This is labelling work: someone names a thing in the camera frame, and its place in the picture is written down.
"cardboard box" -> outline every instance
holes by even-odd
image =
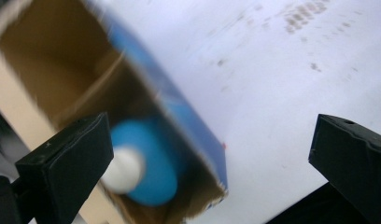
[[[122,222],[112,204],[129,223],[180,223],[227,195],[219,141],[136,38],[89,3],[14,0],[0,11],[0,110],[29,148],[101,111],[111,125],[164,120],[191,164],[176,197],[146,207],[100,186],[81,210],[88,223]]]

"bottle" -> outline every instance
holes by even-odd
[[[105,186],[137,203],[157,206],[176,194],[179,157],[162,137],[156,118],[128,119],[111,130],[114,159],[102,177]]]

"white table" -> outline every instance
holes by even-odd
[[[229,197],[197,223],[263,223],[326,180],[318,113],[381,134],[381,0],[107,0],[227,146]]]

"screw hole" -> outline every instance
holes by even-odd
[[[345,119],[345,123],[346,124],[355,124],[355,122],[351,121],[351,120],[348,120],[348,119]]]

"white bottle cap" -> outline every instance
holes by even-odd
[[[114,193],[125,194],[141,181],[145,166],[144,157],[133,147],[114,147],[114,159],[101,180]]]

